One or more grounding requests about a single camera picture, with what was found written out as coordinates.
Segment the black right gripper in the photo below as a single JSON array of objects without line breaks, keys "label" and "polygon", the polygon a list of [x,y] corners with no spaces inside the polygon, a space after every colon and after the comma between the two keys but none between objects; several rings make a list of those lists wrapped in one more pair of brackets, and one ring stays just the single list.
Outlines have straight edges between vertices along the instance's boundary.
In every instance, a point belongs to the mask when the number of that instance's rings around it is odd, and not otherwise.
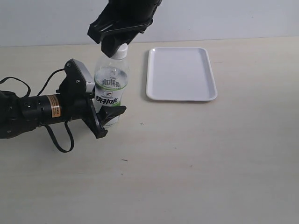
[{"label": "black right gripper", "polygon": [[153,23],[160,0],[110,0],[87,35],[111,58],[121,45],[129,45]]}]

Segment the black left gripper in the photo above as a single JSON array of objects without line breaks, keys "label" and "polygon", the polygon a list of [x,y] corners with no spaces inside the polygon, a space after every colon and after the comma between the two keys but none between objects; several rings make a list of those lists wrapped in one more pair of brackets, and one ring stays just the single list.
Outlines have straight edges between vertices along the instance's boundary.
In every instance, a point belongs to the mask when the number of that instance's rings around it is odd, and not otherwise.
[{"label": "black left gripper", "polygon": [[58,90],[56,90],[64,105],[64,116],[67,120],[83,120],[97,139],[104,138],[107,134],[107,130],[104,127],[111,127],[116,124],[127,107],[124,105],[103,105],[97,115],[93,105],[94,90],[84,93],[81,86],[75,83],[75,72],[73,69],[74,65],[71,61],[67,61],[64,66],[66,77]]}]

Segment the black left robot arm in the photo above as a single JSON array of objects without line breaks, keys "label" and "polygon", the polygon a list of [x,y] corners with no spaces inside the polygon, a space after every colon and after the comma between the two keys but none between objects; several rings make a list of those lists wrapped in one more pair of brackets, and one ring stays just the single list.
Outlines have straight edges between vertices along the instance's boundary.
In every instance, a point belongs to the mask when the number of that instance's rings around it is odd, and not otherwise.
[{"label": "black left robot arm", "polygon": [[96,112],[93,104],[95,83],[85,65],[70,59],[62,69],[66,73],[55,94],[18,97],[11,91],[0,93],[0,137],[14,138],[37,127],[81,119],[97,139],[107,130],[103,127],[123,114],[125,106],[104,106]]}]

